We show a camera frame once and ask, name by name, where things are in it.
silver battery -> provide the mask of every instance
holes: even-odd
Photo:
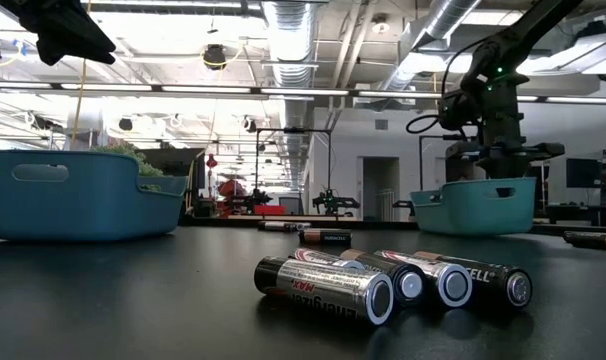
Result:
[[[259,222],[259,230],[266,231],[283,231],[283,232],[291,232],[291,231],[299,231],[305,230],[312,227],[310,223],[295,223],[288,221],[261,221]]]
[[[312,227],[312,224],[310,223],[296,223],[296,230],[297,231],[301,231],[301,230],[305,230],[305,229],[309,229]]]
[[[323,265],[332,265],[350,269],[365,269],[363,264],[356,260],[343,260],[338,256],[306,248],[298,248],[294,250],[289,257],[296,260]]]
[[[375,254],[420,267],[436,287],[441,301],[449,307],[460,307],[470,300],[470,296],[472,295],[472,277],[461,265],[389,250],[380,250]]]
[[[254,282],[265,294],[284,295],[296,303],[367,319],[374,325],[390,317],[394,302],[392,282],[385,274],[299,260],[266,257],[257,266]]]

green plant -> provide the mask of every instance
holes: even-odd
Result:
[[[136,148],[132,144],[125,143],[116,146],[97,146],[92,148],[92,151],[131,156],[135,158],[136,162],[139,164],[139,176],[163,176],[163,171],[146,163],[145,154],[136,152]]]

silver air duct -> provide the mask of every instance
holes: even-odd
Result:
[[[312,55],[314,18],[316,5],[294,2],[263,3],[265,19],[269,24],[270,55],[272,60],[284,62],[307,62]],[[278,87],[310,87],[312,68],[294,64],[274,66],[274,79]],[[286,127],[309,127],[307,124],[307,102],[285,100],[281,119]],[[291,188],[298,189],[299,177],[305,167],[304,157],[309,137],[286,136],[285,145],[292,177]]]
[[[454,30],[481,0],[434,0],[427,17],[420,19],[423,27],[417,35],[411,34],[412,50],[432,41],[452,35]],[[414,75],[420,72],[411,56],[406,56],[390,77],[381,84],[380,90],[403,91],[412,82]]]

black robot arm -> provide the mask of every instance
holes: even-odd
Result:
[[[490,36],[475,51],[461,89],[477,92],[497,78],[516,72],[534,45],[583,0],[542,0],[516,23]]]
[[[541,0],[512,26],[485,39],[474,51],[461,88],[443,95],[438,120],[444,129],[475,125],[479,161],[490,178],[525,174],[533,160],[562,155],[561,144],[524,147],[519,122],[518,85],[529,79],[516,72],[534,45],[582,0]]]

black table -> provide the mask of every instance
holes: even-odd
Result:
[[[534,282],[524,312],[411,309],[373,328],[254,288],[257,262],[297,245],[292,234],[223,228],[104,245],[0,242],[0,359],[606,358],[605,251],[535,235],[355,231],[357,249],[514,264]]]

